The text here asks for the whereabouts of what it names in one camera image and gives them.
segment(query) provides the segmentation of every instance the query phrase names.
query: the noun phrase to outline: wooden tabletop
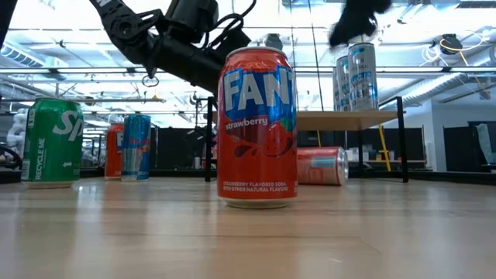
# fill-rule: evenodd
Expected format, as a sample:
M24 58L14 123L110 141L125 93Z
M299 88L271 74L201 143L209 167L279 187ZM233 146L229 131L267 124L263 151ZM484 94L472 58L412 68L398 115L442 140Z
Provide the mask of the wooden tabletop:
M242 210L215 183L0 185L0 278L494 278L496 188L351 180Z
M396 119L396 112L298 112L300 131L358 131ZM217 121L214 112L213 122Z

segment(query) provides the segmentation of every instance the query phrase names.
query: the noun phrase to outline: sprite can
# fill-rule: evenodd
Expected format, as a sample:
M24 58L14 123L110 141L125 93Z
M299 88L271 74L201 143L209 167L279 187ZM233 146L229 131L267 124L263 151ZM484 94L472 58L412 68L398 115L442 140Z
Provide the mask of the sprite can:
M33 188L61 188L77 181L83 126L78 103L38 98L28 112L22 182Z

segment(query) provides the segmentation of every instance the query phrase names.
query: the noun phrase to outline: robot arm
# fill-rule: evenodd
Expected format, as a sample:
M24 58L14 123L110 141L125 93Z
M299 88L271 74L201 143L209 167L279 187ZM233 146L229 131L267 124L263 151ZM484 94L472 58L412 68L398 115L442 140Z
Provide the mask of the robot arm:
M159 9L136 14L122 0L90 2L112 43L129 61L142 64L150 78L160 68L216 94L227 54L250 42L241 28L243 17L256 0L243 14L231 14L219 21L215 0L173 0L166 15ZM208 33L228 19L233 21L208 44ZM152 27L156 27L158 35L150 31ZM205 34L204 46L194 46Z

